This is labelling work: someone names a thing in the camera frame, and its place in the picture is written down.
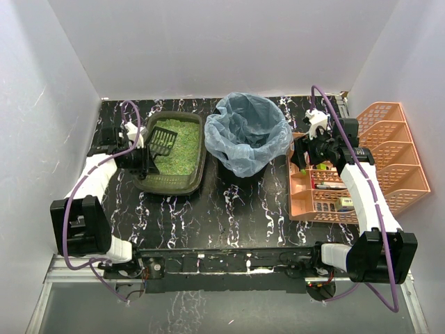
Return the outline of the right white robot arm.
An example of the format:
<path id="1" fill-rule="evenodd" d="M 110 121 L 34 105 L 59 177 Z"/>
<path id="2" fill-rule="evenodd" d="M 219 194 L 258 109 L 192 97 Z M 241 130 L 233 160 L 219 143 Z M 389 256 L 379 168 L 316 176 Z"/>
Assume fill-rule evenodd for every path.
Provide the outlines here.
<path id="1" fill-rule="evenodd" d="M 359 146 L 359 123 L 315 111 L 304 118 L 309 131 L 294 141 L 291 162 L 299 169 L 325 161 L 337 170 L 353 202 L 360 236 L 352 245 L 319 243 L 316 263 L 341 269 L 355 283 L 405 282 L 418 241 L 403 232 L 378 184 L 375 160 Z"/>

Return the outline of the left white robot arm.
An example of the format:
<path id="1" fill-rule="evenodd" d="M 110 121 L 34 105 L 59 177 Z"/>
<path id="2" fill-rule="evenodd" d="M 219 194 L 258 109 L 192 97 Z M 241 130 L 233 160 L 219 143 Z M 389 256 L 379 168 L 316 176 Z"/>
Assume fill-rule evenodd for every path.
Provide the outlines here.
<path id="1" fill-rule="evenodd" d="M 102 207 L 105 190 L 118 169 L 139 178 L 149 172 L 149 140 L 152 132 L 128 124 L 125 129 L 103 130 L 87 153 L 83 172 L 64 199 L 50 206 L 58 253 L 65 258 L 89 257 L 98 262 L 123 264 L 132 261 L 131 242 L 111 232 Z"/>

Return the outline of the dark green litter box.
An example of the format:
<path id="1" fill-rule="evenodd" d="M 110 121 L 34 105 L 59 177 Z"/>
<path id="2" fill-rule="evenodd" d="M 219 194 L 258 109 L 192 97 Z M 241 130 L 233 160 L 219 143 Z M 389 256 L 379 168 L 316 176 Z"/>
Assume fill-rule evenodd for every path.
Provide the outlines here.
<path id="1" fill-rule="evenodd" d="M 149 135 L 155 123 L 161 120 L 174 119 L 185 122 L 195 122 L 200 126 L 200 144 L 198 149 L 195 170 L 190 175 L 148 175 L 144 180 L 133 177 L 133 183 L 141 191 L 166 196 L 186 196 L 192 194 L 200 185 L 207 150 L 204 146 L 204 124 L 199 115 L 178 111 L 163 111 L 155 113 L 147 119 L 147 137 L 145 146 L 148 146 Z"/>

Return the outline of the black litter scoop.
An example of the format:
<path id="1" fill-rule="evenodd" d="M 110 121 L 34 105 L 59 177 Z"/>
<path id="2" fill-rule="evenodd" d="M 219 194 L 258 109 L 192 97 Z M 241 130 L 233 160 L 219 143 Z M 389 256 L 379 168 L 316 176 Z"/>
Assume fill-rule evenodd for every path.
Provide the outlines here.
<path id="1" fill-rule="evenodd" d="M 155 126 L 149 135 L 149 153 L 151 158 L 169 156 L 177 139 L 177 132 Z"/>

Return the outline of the blue plastic bag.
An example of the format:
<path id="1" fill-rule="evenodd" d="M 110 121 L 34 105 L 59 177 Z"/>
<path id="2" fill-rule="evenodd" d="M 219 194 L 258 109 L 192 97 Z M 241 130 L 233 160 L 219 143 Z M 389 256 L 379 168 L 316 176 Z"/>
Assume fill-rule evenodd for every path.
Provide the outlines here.
<path id="1" fill-rule="evenodd" d="M 282 111 L 258 95 L 230 93 L 204 125 L 207 151 L 240 178 L 252 177 L 286 154 L 292 141 L 292 128 Z"/>

